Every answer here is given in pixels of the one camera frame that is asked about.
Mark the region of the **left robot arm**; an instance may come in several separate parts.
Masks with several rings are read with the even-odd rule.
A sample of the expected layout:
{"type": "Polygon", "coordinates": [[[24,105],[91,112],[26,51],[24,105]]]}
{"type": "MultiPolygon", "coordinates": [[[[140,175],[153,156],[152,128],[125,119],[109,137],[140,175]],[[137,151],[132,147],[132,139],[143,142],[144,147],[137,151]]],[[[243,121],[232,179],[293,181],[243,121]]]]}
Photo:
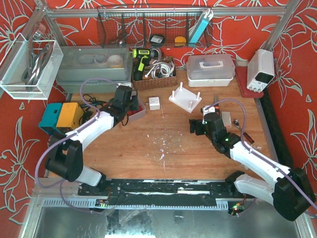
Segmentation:
{"type": "Polygon", "coordinates": [[[106,175],[84,165],[86,147],[104,132],[123,123],[129,111],[139,108],[138,93],[129,86],[120,85],[109,102],[81,126],[65,135],[53,138],[45,154],[45,168],[69,182],[79,182],[101,190],[106,187],[106,175]]]}

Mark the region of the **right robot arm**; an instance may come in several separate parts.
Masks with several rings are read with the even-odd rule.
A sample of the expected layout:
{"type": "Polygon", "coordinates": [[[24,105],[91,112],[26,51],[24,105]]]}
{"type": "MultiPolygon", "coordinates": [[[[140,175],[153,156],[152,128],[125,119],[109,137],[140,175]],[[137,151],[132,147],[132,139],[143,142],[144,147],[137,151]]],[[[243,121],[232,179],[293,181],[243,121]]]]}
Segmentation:
{"type": "Polygon", "coordinates": [[[221,117],[208,113],[203,119],[190,119],[190,133],[206,136],[216,151],[252,170],[260,179],[235,172],[235,189],[271,204],[286,220],[295,221],[309,207],[316,208],[316,197],[307,174],[301,168],[281,165],[228,132],[221,117]]]}

